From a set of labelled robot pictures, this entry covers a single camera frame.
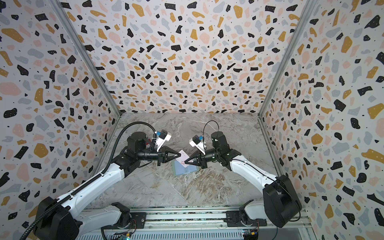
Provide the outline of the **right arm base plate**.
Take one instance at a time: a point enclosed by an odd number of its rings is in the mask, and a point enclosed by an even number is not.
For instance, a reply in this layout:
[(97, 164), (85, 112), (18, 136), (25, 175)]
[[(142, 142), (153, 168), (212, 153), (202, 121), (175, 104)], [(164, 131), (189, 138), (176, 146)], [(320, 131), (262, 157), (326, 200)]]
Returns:
[(226, 211), (226, 217), (224, 222), (227, 223), (228, 227), (266, 227), (266, 219), (251, 220), (246, 216), (244, 211)]

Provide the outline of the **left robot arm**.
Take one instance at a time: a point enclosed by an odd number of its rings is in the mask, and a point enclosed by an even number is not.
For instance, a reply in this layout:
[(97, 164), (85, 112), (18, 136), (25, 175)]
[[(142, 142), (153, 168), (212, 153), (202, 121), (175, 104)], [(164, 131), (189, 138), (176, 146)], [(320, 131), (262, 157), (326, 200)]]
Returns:
[(107, 170), (102, 170), (65, 195), (41, 201), (35, 225), (32, 226), (33, 234), (40, 240), (75, 240), (80, 235), (106, 226), (119, 229), (133, 227), (136, 220), (130, 209), (121, 203), (112, 203), (90, 213), (85, 213), (84, 209), (109, 187), (132, 174), (142, 161), (154, 161), (161, 165), (181, 156), (164, 145), (171, 138), (168, 132), (155, 132), (154, 136), (153, 143), (144, 132), (133, 133)]

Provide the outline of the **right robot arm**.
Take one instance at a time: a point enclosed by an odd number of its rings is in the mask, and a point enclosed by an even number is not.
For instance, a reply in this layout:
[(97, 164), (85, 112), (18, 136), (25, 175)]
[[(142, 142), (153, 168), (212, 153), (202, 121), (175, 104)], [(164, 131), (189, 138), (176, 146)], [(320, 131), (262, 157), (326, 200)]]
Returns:
[(260, 221), (269, 220), (276, 227), (282, 228), (301, 214), (302, 204), (287, 176), (278, 177), (248, 161), (239, 151), (230, 147), (221, 131), (214, 132), (211, 140), (213, 148), (207, 150), (204, 137), (195, 135), (190, 139), (190, 145), (196, 147), (197, 151), (185, 160), (185, 164), (206, 169), (209, 162), (216, 161), (245, 178), (263, 194), (262, 202), (249, 200), (239, 210), (227, 212), (226, 222), (229, 227), (255, 227)]

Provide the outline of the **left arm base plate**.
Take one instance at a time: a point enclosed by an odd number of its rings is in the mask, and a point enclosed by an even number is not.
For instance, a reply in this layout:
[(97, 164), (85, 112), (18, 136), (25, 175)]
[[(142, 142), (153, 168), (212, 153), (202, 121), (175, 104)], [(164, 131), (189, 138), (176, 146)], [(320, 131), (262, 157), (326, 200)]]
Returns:
[(118, 222), (114, 225), (105, 226), (104, 229), (112, 230), (138, 230), (143, 229), (146, 223), (147, 213), (137, 212), (137, 213), (123, 213), (119, 218)]

